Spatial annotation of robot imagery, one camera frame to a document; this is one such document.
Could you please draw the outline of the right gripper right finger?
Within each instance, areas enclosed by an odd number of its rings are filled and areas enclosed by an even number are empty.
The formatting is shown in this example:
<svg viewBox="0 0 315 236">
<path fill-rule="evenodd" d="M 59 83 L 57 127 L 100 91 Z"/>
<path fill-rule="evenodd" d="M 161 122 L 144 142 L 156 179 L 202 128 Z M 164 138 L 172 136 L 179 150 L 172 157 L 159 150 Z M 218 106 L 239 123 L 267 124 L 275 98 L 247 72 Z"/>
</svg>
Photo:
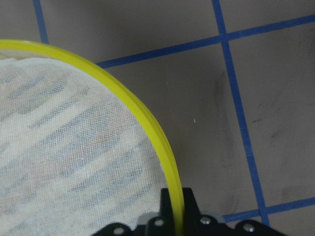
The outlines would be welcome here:
<svg viewBox="0 0 315 236">
<path fill-rule="evenodd" d="M 255 220 L 244 220 L 234 228 L 200 212 L 191 188 L 183 188 L 186 236 L 279 236 L 281 233 Z"/>
</svg>

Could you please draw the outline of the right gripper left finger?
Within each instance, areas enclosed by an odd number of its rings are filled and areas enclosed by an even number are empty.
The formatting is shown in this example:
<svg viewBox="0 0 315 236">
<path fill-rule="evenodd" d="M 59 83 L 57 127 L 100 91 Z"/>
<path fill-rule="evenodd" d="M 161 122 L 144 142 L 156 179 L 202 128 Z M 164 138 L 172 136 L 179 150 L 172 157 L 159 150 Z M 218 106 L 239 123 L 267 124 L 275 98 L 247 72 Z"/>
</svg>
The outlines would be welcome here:
<svg viewBox="0 0 315 236">
<path fill-rule="evenodd" d="M 95 236 L 174 236 L 175 226 L 170 194 L 167 188 L 161 189 L 159 212 L 153 216 L 144 215 L 136 228 L 132 230 L 126 224 L 111 223 Z"/>
</svg>

